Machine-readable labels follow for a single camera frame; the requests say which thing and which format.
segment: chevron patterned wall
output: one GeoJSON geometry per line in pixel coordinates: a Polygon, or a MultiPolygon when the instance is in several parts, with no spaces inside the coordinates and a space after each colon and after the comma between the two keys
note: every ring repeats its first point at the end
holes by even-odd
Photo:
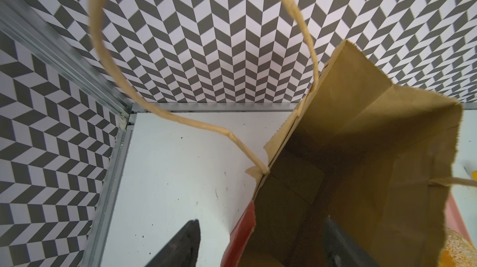
{"type": "MultiPolygon", "coordinates": [[[[104,72],[88,0],[24,1],[104,72]]],[[[295,1],[320,68],[347,38],[397,84],[477,99],[476,0],[295,1]]],[[[298,101],[312,79],[278,0],[107,0],[104,14],[106,46],[148,101],[298,101]]]]}
{"type": "Polygon", "coordinates": [[[0,266],[77,267],[116,118],[0,32],[0,266]]]}

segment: twisted paper handle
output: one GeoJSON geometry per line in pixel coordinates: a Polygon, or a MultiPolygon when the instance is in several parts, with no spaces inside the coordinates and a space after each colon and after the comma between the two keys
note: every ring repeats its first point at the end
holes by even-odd
{"type": "MultiPolygon", "coordinates": [[[[280,0],[289,15],[295,19],[298,23],[298,26],[303,33],[304,41],[307,44],[308,48],[310,49],[310,54],[313,61],[313,85],[308,94],[313,93],[317,90],[318,86],[318,59],[316,57],[315,50],[313,48],[313,41],[312,37],[310,36],[310,32],[305,24],[303,16],[301,15],[300,9],[296,5],[294,0],[280,0]]],[[[101,60],[101,64],[103,65],[104,69],[111,75],[111,77],[115,80],[118,87],[120,87],[124,93],[129,95],[134,101],[136,101],[139,105],[141,105],[144,109],[158,115],[161,118],[168,119],[171,121],[176,121],[184,125],[192,126],[199,129],[205,129],[211,132],[219,133],[228,137],[232,142],[234,142],[244,153],[247,155],[252,162],[258,166],[261,172],[264,175],[270,173],[270,168],[268,168],[259,158],[250,150],[240,139],[236,137],[234,133],[224,127],[220,127],[213,124],[208,124],[188,118],[184,118],[178,115],[174,115],[166,110],[163,110],[151,103],[148,103],[142,96],[138,94],[138,92],[128,83],[124,75],[122,74],[119,67],[117,67],[116,63],[113,61],[111,54],[108,49],[103,44],[103,36],[102,36],[102,28],[101,28],[101,19],[102,19],[102,7],[104,5],[104,0],[89,0],[89,7],[90,7],[90,33],[92,37],[92,43],[98,56],[101,60]]]]}
{"type": "Polygon", "coordinates": [[[447,177],[447,178],[435,178],[429,180],[429,185],[438,185],[438,186],[452,186],[452,185],[464,185],[464,186],[473,186],[477,187],[477,181],[456,177],[447,177]]]}

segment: brown paper bag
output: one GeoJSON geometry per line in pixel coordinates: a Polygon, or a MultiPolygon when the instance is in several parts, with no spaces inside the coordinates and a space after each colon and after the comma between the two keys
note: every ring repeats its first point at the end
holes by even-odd
{"type": "Polygon", "coordinates": [[[347,41],[306,101],[265,146],[271,174],[244,257],[325,266],[330,215],[381,266],[437,266],[449,188],[430,180],[451,176],[460,103],[393,85],[347,41]]]}

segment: white floor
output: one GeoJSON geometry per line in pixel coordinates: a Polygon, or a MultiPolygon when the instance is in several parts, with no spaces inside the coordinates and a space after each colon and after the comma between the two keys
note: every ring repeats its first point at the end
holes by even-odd
{"type": "MultiPolygon", "coordinates": [[[[181,113],[232,130],[266,163],[265,143],[290,112],[181,113]]],[[[142,267],[191,219],[197,266],[220,265],[250,202],[253,163],[224,136],[140,113],[126,158],[102,267],[142,267]]]]}
{"type": "MultiPolygon", "coordinates": [[[[477,171],[477,110],[475,109],[464,110],[452,174],[454,177],[470,179],[466,169],[469,172],[477,171]]],[[[474,245],[477,245],[477,188],[454,185],[451,191],[470,239],[474,245]]]]}

